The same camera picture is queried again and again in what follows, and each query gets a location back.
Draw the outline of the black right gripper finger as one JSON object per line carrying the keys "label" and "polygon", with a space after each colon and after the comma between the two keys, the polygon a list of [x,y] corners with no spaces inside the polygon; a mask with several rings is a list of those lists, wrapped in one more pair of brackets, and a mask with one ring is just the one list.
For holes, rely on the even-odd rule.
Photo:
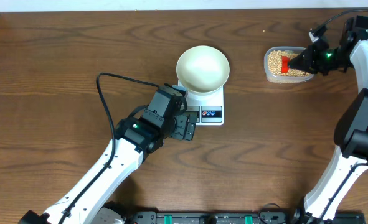
{"label": "black right gripper finger", "polygon": [[309,69],[309,50],[304,49],[288,62],[288,66],[290,69]]}
{"label": "black right gripper finger", "polygon": [[291,69],[299,70],[299,71],[302,71],[302,72],[305,72],[305,73],[311,73],[311,70],[306,65],[295,65],[295,64],[291,64]]}

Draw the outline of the red measuring scoop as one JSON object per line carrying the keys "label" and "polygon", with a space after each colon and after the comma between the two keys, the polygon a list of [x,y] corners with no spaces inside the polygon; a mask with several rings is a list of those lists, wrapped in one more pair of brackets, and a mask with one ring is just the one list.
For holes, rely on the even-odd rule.
{"label": "red measuring scoop", "polygon": [[288,73],[289,72],[289,61],[290,59],[287,56],[281,56],[281,73]]}

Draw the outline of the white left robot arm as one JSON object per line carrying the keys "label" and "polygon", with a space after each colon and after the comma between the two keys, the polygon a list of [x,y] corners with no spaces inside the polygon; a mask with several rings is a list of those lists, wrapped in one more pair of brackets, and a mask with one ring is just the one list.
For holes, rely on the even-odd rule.
{"label": "white left robot arm", "polygon": [[196,117],[186,112],[187,91],[158,87],[149,105],[122,119],[103,155],[78,183],[41,215],[29,210],[20,223],[91,223],[112,193],[166,138],[190,141]]}

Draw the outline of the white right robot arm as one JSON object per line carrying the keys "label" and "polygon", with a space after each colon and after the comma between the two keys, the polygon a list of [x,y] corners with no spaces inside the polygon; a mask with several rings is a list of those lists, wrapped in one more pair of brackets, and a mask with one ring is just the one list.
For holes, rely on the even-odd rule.
{"label": "white right robot arm", "polygon": [[339,46],[330,48],[324,38],[326,24],[309,32],[312,44],[288,62],[289,68],[310,74],[353,68],[358,95],[338,121],[335,150],[315,187],[296,209],[293,223],[332,223],[336,210],[355,181],[368,169],[368,17],[349,18]]}

